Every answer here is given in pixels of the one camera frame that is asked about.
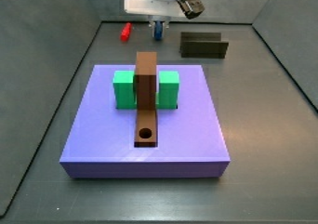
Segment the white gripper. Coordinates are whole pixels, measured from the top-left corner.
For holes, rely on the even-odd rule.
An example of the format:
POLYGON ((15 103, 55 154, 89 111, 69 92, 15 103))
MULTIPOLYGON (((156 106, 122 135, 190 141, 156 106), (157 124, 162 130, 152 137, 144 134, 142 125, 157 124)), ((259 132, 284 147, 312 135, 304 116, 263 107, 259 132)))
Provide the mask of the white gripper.
POLYGON ((149 28, 153 28, 153 16, 164 18, 164 29, 168 29, 170 17, 184 16, 180 0, 124 0, 124 10, 129 14, 148 15, 149 28))

